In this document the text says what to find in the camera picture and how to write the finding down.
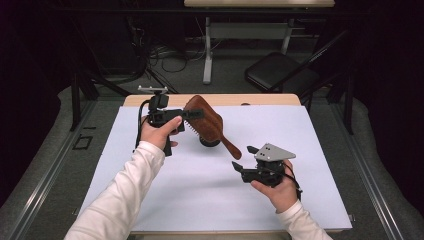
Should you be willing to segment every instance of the gray floor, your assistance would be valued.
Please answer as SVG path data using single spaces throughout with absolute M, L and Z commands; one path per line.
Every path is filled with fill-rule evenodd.
M 301 60 L 310 53 L 313 43 L 310 39 L 293 39 L 288 54 Z M 260 56 L 278 50 L 280 44 L 274 41 L 221 42 L 214 49 L 210 85 L 202 83 L 203 59 L 188 62 L 178 73 L 163 71 L 160 61 L 153 68 L 179 93 L 256 93 L 258 91 L 244 81 L 243 71 Z M 167 56 L 170 57 L 161 60 L 165 61 L 165 69 L 183 66 L 172 55 Z M 143 76 L 121 87 L 137 93 L 138 85 L 156 86 L 156 83 Z M 110 89 L 97 87 L 101 97 L 95 102 L 83 100 L 83 121 L 74 132 L 69 132 L 72 121 L 70 89 L 60 93 L 62 107 L 54 127 L 0 210 L 0 239 L 61 239 L 75 220 L 118 108 L 123 103 L 123 98 Z M 343 105 L 327 104 L 325 93 L 323 89 L 315 95 L 310 116 L 346 209 L 356 219 L 352 230 L 331 236 L 334 239 L 424 239 L 422 216 L 403 198 L 376 153 L 365 106 L 355 100 L 355 134 L 351 136 L 341 124 Z M 84 145 L 83 141 L 76 144 L 80 136 L 92 137 L 88 149 L 76 149 Z M 38 202 L 29 201 L 32 197 Z M 256 237 L 242 236 L 243 239 Z M 191 238 L 231 237 L 191 235 Z M 266 238 L 282 239 L 283 236 L 261 237 Z

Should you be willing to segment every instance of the white sheet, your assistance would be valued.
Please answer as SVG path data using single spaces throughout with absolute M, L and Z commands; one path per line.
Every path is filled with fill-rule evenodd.
M 186 125 L 172 140 L 179 145 L 153 181 L 133 231 L 279 231 L 269 200 L 243 183 L 231 161 L 254 168 L 246 146 L 269 142 L 296 154 L 292 159 L 303 189 L 302 203 L 327 230 L 350 229 L 344 204 L 328 168 L 309 115 L 299 106 L 214 107 L 224 135 L 243 153 L 234 160 L 223 144 L 207 148 Z M 130 159 L 137 135 L 137 107 L 121 107 L 99 160 L 82 210 Z

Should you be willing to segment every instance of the hand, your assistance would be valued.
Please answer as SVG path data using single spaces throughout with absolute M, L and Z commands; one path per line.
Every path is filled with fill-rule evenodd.
M 284 164 L 293 170 L 293 165 L 289 160 L 284 160 Z M 288 167 L 285 168 L 285 174 L 293 177 L 293 173 Z M 277 213 L 282 213 L 288 210 L 297 201 L 296 185 L 289 178 L 283 177 L 283 181 L 281 181 L 281 183 L 274 188 L 266 186 L 255 180 L 250 184 L 256 190 L 269 198 L 272 205 L 274 205 L 274 207 L 277 209 Z
M 144 121 L 146 117 L 143 117 L 141 120 L 143 125 L 141 126 L 141 137 L 140 141 L 150 142 L 156 147 L 163 150 L 166 145 L 166 139 L 168 135 L 177 134 L 177 127 L 183 121 L 181 116 L 176 116 L 175 118 L 168 121 L 160 128 L 152 127 L 148 122 Z M 178 143 L 171 141 L 171 147 L 177 146 Z

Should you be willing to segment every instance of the black mechanical part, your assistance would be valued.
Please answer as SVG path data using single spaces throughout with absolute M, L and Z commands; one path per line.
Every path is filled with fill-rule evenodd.
M 289 167 L 283 162 L 284 159 L 295 158 L 295 154 L 269 143 L 265 144 L 261 149 L 248 146 L 247 151 L 254 154 L 257 162 L 256 169 L 244 169 L 240 164 L 232 162 L 234 170 L 241 174 L 243 182 L 250 183 L 256 180 L 264 185 L 275 187 L 283 181 L 284 177 L 287 177 L 295 183 L 297 197 L 300 200 L 302 190 L 296 178 L 285 173 L 285 168 Z
M 183 120 L 204 117 L 203 109 L 195 109 L 191 111 L 182 109 L 165 110 L 164 108 L 168 106 L 169 96 L 163 94 L 161 91 L 155 91 L 154 93 L 155 95 L 151 97 L 149 101 L 149 114 L 147 115 L 147 121 L 153 127 L 160 128 L 176 116 L 181 116 Z M 183 123 L 178 126 L 177 131 L 185 131 Z M 166 145 L 163 152 L 165 153 L 165 156 L 172 155 L 171 140 L 169 139 L 169 136 L 166 139 Z
M 243 166 L 233 162 L 233 167 L 237 172 L 241 173 L 243 182 L 250 183 L 253 180 L 261 182 L 267 186 L 275 187 L 283 180 L 284 164 L 282 161 L 279 162 L 263 162 L 258 161 L 257 169 L 244 169 Z
M 215 147 L 215 146 L 217 146 L 218 144 L 221 143 L 220 140 L 216 140 L 216 141 L 213 141 L 213 142 L 208 142 L 208 141 L 206 141 L 205 139 L 203 139 L 201 137 L 199 137 L 199 141 L 205 147 Z

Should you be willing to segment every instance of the dark background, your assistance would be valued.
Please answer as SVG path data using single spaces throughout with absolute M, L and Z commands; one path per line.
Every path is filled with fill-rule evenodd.
M 131 7 L 128 1 L 50 1 L 63 6 Z M 183 7 L 183 1 L 139 1 L 136 7 Z M 335 8 L 370 12 L 366 21 L 328 19 L 323 42 L 338 30 L 354 33 L 355 97 L 369 110 L 380 158 L 404 196 L 424 212 L 424 74 L 422 1 L 338 0 Z M 37 1 L 2 0 L 0 7 L 0 204 L 37 153 L 60 108 L 57 94 L 84 66 L 103 75 L 143 73 L 145 44 L 154 39 L 177 50 L 197 33 L 190 17 L 136 18 L 142 44 L 122 16 L 46 13 Z M 335 62 L 328 60 L 329 70 Z

